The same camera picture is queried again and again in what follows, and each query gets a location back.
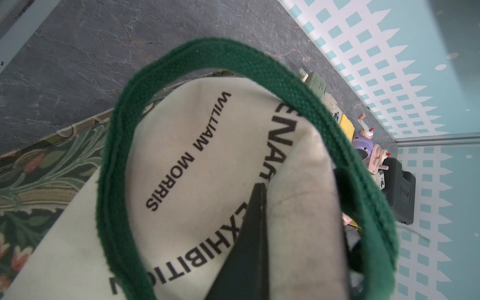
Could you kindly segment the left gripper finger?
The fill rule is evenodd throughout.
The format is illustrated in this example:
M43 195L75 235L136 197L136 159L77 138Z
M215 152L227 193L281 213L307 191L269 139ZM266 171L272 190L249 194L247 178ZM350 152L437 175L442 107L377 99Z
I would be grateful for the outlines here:
M207 300L268 300L270 277L266 185L254 185L239 236Z

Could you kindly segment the cream canvas tote bag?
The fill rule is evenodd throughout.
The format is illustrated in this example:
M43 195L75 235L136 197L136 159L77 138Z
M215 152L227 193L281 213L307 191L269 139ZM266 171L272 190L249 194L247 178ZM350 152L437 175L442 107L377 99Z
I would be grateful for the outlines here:
M269 300L387 300L395 219L340 125L298 77L223 38L128 82L109 119L1 198L77 193L39 243L1 238L4 300L207 300L266 185Z

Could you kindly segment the cream crank pencil sharpener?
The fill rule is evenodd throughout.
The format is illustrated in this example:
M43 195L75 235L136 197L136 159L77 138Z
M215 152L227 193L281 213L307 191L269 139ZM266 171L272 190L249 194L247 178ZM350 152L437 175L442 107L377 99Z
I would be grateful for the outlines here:
M380 190L385 189L386 184L385 184L385 175L383 173L377 173L373 176L376 184L380 188Z

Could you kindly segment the purple pencil sharpener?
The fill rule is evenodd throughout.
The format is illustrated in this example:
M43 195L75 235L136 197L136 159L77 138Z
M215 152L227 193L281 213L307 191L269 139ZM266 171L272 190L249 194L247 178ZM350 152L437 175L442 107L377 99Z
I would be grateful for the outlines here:
M374 136L373 131L375 129L365 123L365 117L365 113L362 113L362 115L358 117L357 122L360 124L361 129L356 131L352 138L352 145L362 160L365 160L371 156L374 147L372 138Z

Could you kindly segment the pink pencil sharpener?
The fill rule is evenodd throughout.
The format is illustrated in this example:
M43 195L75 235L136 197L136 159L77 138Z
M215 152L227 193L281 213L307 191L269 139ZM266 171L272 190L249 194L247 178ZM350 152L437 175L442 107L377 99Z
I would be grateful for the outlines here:
M379 144L375 144L367 164L369 172L372 175L377 175L379 170L388 171L390 167L383 163L389 157L391 157L391 153L387 149L383 149Z

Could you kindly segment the yellow pencil sharpener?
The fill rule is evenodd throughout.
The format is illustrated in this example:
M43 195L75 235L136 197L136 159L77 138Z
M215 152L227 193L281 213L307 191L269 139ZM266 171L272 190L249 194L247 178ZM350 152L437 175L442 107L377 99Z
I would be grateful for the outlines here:
M346 135L347 139L349 140L349 142L351 142L355 135L355 127L353 126L352 122L348 119L348 117L345 114L341 116L339 125L342 129L342 132Z

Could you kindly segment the beige pencil sharpener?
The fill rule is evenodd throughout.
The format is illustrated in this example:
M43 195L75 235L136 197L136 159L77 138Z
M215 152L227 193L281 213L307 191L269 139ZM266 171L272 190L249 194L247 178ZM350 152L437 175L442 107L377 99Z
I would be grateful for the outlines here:
M338 106L337 101L330 95L330 93L326 92L324 94L324 98L322 100L322 103L327 107L327 109L330 111L332 114L332 117L337 123L340 123L341 118L343 116L343 111L341 108Z

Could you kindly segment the green pencil sharpener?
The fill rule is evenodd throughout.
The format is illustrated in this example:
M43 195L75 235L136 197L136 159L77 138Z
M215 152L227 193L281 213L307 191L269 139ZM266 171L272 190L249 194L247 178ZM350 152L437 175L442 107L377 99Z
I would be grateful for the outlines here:
M301 81L323 101L326 93L326 83L317 72L306 72L303 68L298 69Z

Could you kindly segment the black plastic tool case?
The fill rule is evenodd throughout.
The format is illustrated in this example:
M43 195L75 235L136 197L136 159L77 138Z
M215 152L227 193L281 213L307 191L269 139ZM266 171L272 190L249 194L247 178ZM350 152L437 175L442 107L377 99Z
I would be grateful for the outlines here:
M389 167L384 171L383 193L394 217L402 224L412 225L415 215L416 178L411 172L404 171L396 158L386 158L383 165Z

